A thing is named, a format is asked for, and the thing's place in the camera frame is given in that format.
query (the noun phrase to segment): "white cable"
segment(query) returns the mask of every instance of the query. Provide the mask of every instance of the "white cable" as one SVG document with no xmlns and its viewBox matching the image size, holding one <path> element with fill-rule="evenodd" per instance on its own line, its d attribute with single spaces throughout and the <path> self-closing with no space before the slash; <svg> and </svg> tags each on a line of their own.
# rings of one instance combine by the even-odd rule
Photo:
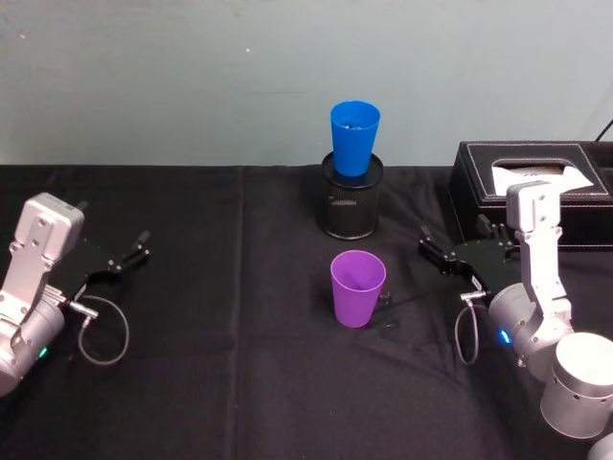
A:
<svg viewBox="0 0 613 460">
<path fill-rule="evenodd" d="M 85 348 L 83 347 L 83 336 L 85 334 L 85 330 L 87 329 L 87 326 L 89 325 L 89 321 L 86 321 L 85 323 L 83 323 L 83 327 L 81 327 L 80 329 L 79 338 L 77 340 L 81 354 L 85 357 L 85 359 L 87 359 L 91 363 L 96 364 L 98 366 L 110 366 L 112 364 L 115 364 L 116 362 L 118 362 L 120 359 L 122 359 L 125 356 L 125 353 L 127 352 L 127 346 L 130 343 L 130 328 L 127 324 L 127 318 L 125 317 L 124 312 L 122 311 L 122 309 L 120 309 L 116 304 L 114 304 L 110 300 L 105 299 L 103 297 L 99 297 L 97 295 L 83 295 L 81 296 L 80 299 L 90 299 L 90 300 L 97 300 L 99 302 L 104 302 L 106 305 L 113 307 L 117 311 L 117 313 L 122 317 L 122 320 L 124 321 L 124 325 L 125 325 L 125 342 L 124 342 L 124 348 L 122 349 L 122 352 L 119 353 L 117 357 L 114 357 L 113 359 L 109 359 L 108 361 L 100 361 L 99 359 L 95 359 L 91 357 L 85 351 Z"/>
<path fill-rule="evenodd" d="M 475 313 L 476 308 L 486 309 L 482 305 L 475 306 L 473 305 L 471 300 L 467 300 L 466 307 L 464 307 L 462 311 L 460 311 L 460 313 L 458 314 L 458 317 L 456 318 L 456 324 L 454 327 L 454 334 L 455 334 L 455 339 L 456 339 L 456 350 L 458 351 L 458 357 L 460 358 L 460 361 L 464 363 L 466 366 L 470 366 L 474 364 L 475 361 L 477 360 L 477 357 L 479 356 L 479 327 L 477 325 L 477 315 Z M 472 352 L 471 359 L 466 359 L 464 357 L 464 354 L 462 353 L 462 347 L 460 346 L 460 333 L 459 333 L 460 320 L 462 319 L 462 317 L 465 315 L 467 311 L 470 311 L 470 315 L 472 316 L 472 330 L 474 332 L 474 350 Z"/>
</svg>

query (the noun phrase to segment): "blue plastic cup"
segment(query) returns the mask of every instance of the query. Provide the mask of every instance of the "blue plastic cup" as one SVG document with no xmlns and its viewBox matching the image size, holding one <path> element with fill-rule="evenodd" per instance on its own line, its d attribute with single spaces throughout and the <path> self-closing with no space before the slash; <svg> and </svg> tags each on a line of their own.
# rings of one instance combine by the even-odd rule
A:
<svg viewBox="0 0 613 460">
<path fill-rule="evenodd" d="M 365 174 L 371 162 L 381 113 L 362 101 L 338 103 L 330 112 L 332 161 L 337 173 L 347 177 Z"/>
</svg>

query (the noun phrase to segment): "plastic cup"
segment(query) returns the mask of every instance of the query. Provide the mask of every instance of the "plastic cup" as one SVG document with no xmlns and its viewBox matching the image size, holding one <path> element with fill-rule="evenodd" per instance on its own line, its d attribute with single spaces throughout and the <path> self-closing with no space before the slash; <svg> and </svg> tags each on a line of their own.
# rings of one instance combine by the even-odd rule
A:
<svg viewBox="0 0 613 460">
<path fill-rule="evenodd" d="M 373 316 L 383 283 L 385 265 L 366 251 L 346 251 L 330 264 L 334 314 L 343 326 L 361 328 Z"/>
<path fill-rule="evenodd" d="M 368 170 L 381 114 L 370 103 L 345 101 L 330 112 L 334 169 L 347 177 Z"/>
</svg>

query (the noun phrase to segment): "blue led light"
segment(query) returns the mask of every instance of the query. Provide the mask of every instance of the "blue led light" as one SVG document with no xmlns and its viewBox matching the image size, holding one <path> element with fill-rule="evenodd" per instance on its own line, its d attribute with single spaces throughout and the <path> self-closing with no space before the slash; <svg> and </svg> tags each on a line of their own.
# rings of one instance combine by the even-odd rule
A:
<svg viewBox="0 0 613 460">
<path fill-rule="evenodd" d="M 501 329 L 500 331 L 498 331 L 498 336 L 500 337 L 500 341 L 502 343 L 504 343 L 505 345 L 511 345 L 511 336 L 507 331 Z"/>
</svg>

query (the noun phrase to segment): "power cord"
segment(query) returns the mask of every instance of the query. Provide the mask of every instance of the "power cord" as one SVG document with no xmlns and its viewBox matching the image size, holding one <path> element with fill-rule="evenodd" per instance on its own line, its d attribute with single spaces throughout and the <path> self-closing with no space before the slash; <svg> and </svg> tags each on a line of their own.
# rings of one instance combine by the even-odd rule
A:
<svg viewBox="0 0 613 460">
<path fill-rule="evenodd" d="M 608 123 L 608 125 L 604 127 L 604 129 L 601 131 L 601 133 L 600 133 L 600 134 L 598 135 L 598 137 L 596 138 L 596 141 L 595 141 L 595 142 L 599 142 L 599 141 L 602 139 L 603 135 L 604 135 L 604 134 L 606 134 L 606 132 L 607 132 L 607 131 L 608 131 L 608 130 L 611 128 L 611 127 L 613 127 L 613 120 L 611 120 L 611 121 Z"/>
<path fill-rule="evenodd" d="M 127 347 L 130 343 L 130 328 L 129 325 L 127 324 L 127 318 L 125 317 L 124 312 L 122 311 L 122 309 L 120 309 L 117 304 L 111 302 L 108 299 L 105 299 L 104 297 L 99 297 L 97 295 L 83 295 L 81 296 L 80 299 L 89 299 L 89 300 L 96 300 L 99 302 L 103 302 L 106 305 L 112 307 L 113 309 L 115 309 L 115 311 L 121 316 L 122 320 L 124 321 L 124 326 L 125 326 L 125 341 L 124 341 L 124 347 L 122 348 L 122 351 L 113 359 L 109 359 L 107 361 L 102 361 L 99 359 L 95 359 L 94 357 L 91 357 L 91 355 L 89 355 L 86 351 L 85 351 L 85 347 L 83 347 L 83 336 L 85 335 L 85 330 L 87 329 L 87 327 L 89 326 L 89 324 L 91 323 L 91 317 L 87 317 L 85 319 L 85 321 L 83 322 L 82 327 L 80 328 L 79 331 L 79 337 L 77 339 L 77 342 L 79 344 L 79 350 L 81 352 L 81 354 L 83 355 L 83 357 L 85 357 L 85 359 L 87 359 L 89 362 L 91 362 L 92 364 L 96 364 L 97 366 L 110 366 L 112 364 L 115 364 L 116 362 L 118 362 L 119 360 L 121 360 L 124 356 L 125 353 L 127 352 Z"/>
<path fill-rule="evenodd" d="M 456 350 L 458 352 L 458 357 L 460 361 L 466 365 L 470 366 L 477 361 L 477 357 L 479 356 L 479 326 L 477 325 L 477 314 L 475 313 L 475 309 L 484 309 L 487 310 L 483 305 L 474 305 L 472 303 L 472 299 L 477 299 L 483 297 L 485 295 L 482 292 L 475 292 L 472 294 L 462 294 L 462 300 L 466 302 L 466 306 L 458 313 L 456 317 L 456 324 L 454 326 L 454 336 L 456 340 Z M 472 351 L 472 357 L 470 359 L 466 359 L 464 353 L 462 352 L 462 347 L 460 346 L 460 321 L 467 311 L 470 311 L 470 316 L 472 317 L 472 331 L 474 336 L 474 349 Z"/>
</svg>

